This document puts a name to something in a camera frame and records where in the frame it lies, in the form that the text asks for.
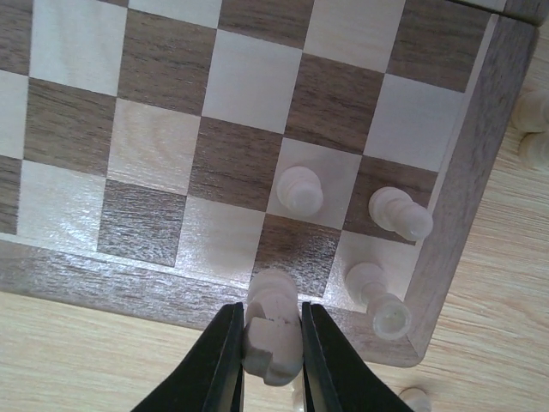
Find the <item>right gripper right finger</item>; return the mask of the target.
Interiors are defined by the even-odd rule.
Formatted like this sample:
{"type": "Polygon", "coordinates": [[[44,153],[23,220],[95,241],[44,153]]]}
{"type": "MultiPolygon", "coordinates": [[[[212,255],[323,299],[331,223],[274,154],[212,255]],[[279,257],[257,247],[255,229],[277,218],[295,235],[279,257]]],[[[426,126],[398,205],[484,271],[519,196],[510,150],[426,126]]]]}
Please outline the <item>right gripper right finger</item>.
{"type": "Polygon", "coordinates": [[[409,411],[363,362],[326,309],[302,304],[306,411],[409,411]]]}

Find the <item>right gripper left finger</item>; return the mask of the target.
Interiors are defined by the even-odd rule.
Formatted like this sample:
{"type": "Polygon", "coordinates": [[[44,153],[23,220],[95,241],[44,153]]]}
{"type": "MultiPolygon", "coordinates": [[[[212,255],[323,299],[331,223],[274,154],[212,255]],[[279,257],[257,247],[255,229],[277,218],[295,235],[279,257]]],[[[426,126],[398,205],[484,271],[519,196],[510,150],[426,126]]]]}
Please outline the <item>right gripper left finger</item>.
{"type": "Polygon", "coordinates": [[[243,304],[224,305],[181,363],[134,410],[243,410],[243,332],[243,304]]]}

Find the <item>white knight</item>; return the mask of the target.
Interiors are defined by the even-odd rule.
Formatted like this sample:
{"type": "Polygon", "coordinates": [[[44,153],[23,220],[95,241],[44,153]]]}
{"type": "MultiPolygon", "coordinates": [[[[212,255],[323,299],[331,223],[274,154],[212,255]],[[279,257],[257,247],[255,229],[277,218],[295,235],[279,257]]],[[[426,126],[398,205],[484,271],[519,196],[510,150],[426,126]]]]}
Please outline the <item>white knight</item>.
{"type": "Polygon", "coordinates": [[[298,290],[284,271],[258,272],[250,282],[243,335],[244,370],[270,386],[290,384],[303,364],[298,290]]]}

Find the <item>white rook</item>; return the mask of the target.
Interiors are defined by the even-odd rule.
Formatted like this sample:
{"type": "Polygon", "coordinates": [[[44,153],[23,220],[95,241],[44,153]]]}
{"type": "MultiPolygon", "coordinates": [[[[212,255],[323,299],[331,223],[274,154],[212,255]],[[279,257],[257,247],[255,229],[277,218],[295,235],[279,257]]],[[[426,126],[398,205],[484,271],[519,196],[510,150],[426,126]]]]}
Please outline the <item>white rook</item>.
{"type": "Polygon", "coordinates": [[[366,309],[377,337],[393,341],[407,334],[412,314],[402,300],[389,292],[381,267],[367,262],[356,264],[345,275],[344,284],[351,300],[366,309]]]}

